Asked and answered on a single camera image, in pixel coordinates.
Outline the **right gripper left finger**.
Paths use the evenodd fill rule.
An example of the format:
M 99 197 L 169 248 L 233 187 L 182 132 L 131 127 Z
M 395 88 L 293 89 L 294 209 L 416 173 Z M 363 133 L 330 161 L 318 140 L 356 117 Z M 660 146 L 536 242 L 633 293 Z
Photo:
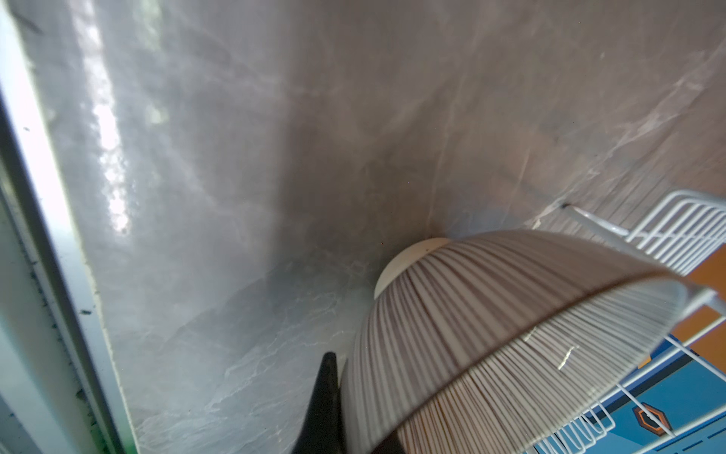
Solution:
M 306 417 L 292 453 L 342 453 L 338 362 L 334 352 L 321 359 Z

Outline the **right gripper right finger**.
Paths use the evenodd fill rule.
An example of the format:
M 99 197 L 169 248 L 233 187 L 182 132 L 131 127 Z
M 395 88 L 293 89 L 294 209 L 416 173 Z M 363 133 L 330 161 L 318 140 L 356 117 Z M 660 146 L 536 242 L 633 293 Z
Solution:
M 396 433 L 391 433 L 383 440 L 372 452 L 372 454 L 406 454 L 406 450 L 401 444 Z

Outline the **white ribbed bowl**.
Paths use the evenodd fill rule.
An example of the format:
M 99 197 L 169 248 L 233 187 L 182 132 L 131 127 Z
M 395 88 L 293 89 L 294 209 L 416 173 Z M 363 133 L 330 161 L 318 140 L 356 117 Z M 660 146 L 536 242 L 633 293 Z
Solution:
M 376 299 L 341 382 L 345 446 L 521 453 L 625 378 L 681 319 L 686 281 L 542 231 L 450 242 Z

